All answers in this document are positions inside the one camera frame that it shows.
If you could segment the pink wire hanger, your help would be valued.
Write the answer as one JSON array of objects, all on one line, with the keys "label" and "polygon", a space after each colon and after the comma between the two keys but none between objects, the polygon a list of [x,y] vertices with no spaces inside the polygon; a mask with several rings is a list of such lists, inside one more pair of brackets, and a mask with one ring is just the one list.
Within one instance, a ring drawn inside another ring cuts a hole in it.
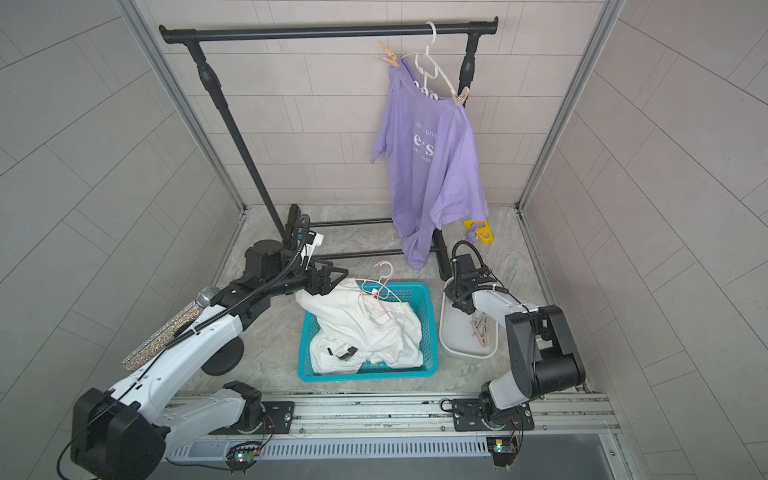
[{"label": "pink wire hanger", "polygon": [[388,271],[384,275],[381,275],[376,281],[371,279],[362,279],[359,281],[359,284],[367,295],[371,296],[376,300],[379,307],[386,315],[387,320],[390,321],[393,319],[393,316],[390,313],[390,311],[387,309],[387,307],[384,305],[381,295],[385,294],[386,297],[389,296],[390,290],[388,288],[388,282],[394,274],[394,266],[388,260],[381,260],[375,264],[375,267],[376,268],[387,267]]}]

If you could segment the white garment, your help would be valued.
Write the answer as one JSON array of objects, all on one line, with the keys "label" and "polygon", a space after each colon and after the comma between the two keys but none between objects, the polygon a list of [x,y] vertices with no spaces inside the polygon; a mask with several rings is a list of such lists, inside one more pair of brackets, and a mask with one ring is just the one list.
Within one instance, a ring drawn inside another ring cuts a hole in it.
[{"label": "white garment", "polygon": [[318,322],[309,343],[314,373],[356,374],[367,362],[393,369],[423,365],[421,321],[408,303],[368,293],[354,278],[326,295],[300,290],[294,298]]}]

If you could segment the purple t-shirt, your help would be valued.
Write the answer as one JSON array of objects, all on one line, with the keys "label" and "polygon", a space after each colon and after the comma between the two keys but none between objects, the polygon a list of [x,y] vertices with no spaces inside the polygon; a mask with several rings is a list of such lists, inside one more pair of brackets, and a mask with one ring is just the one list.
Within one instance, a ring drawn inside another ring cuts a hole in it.
[{"label": "purple t-shirt", "polygon": [[408,60],[398,63],[389,68],[387,105],[371,161],[385,158],[392,220],[408,265],[420,270],[436,230],[459,220],[483,221],[488,205],[465,108],[450,97],[424,93]]}]

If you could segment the pink clothespin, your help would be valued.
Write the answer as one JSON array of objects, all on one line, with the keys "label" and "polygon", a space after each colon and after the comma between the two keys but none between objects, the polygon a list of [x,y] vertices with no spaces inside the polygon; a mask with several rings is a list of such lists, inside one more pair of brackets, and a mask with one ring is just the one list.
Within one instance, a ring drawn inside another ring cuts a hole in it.
[{"label": "pink clothespin", "polygon": [[457,95],[453,97],[454,104],[457,107],[463,106],[469,97],[469,93],[470,93],[469,87],[465,86]]}]

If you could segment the beige clothespin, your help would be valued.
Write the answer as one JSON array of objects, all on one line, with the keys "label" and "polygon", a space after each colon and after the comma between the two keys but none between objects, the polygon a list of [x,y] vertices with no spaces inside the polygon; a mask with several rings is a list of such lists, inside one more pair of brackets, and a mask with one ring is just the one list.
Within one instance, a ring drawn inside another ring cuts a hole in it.
[{"label": "beige clothespin", "polygon": [[384,41],[379,42],[379,46],[384,51],[382,61],[394,68],[400,68],[401,64],[398,61],[398,56],[386,45]]}]

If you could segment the white plastic hanger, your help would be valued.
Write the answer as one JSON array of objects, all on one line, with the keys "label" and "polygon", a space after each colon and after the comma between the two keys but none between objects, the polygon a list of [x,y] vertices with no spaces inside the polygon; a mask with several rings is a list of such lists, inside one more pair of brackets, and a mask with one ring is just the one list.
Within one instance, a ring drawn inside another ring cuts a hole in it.
[{"label": "white plastic hanger", "polygon": [[437,27],[432,21],[427,21],[426,24],[431,29],[431,41],[424,47],[422,52],[409,52],[405,55],[402,55],[401,59],[408,58],[408,62],[413,64],[413,67],[421,76],[421,80],[416,81],[416,84],[423,95],[430,99],[438,100],[439,95],[430,89],[429,81],[442,80],[448,87],[450,98],[456,105],[458,105],[459,97],[456,88],[438,61],[430,54],[430,49],[435,44],[437,39]]}]

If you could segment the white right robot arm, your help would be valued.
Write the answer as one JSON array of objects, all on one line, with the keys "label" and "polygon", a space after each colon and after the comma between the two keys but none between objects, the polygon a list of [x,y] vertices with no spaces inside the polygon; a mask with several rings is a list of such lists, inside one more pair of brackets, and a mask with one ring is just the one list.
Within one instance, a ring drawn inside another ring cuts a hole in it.
[{"label": "white right robot arm", "polygon": [[506,332],[509,370],[481,389],[484,422],[498,428],[521,405],[584,383],[586,370],[560,307],[518,300],[467,240],[454,244],[450,264],[444,288],[450,307],[470,321],[486,317]]}]

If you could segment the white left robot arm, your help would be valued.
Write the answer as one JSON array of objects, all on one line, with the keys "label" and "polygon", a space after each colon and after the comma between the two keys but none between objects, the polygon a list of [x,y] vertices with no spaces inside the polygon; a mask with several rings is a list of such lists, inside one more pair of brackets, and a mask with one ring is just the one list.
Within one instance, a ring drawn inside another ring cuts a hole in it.
[{"label": "white left robot arm", "polygon": [[320,234],[308,232],[288,244],[260,240],[248,248],[240,278],[201,291],[127,357],[126,378],[75,402],[65,454],[98,479],[146,479],[167,454],[201,436],[264,427],[262,394],[241,381],[180,407],[169,403],[197,371],[218,376],[234,369],[244,354],[242,333],[273,297],[299,290],[326,295],[347,276],[313,261],[321,243]]}]

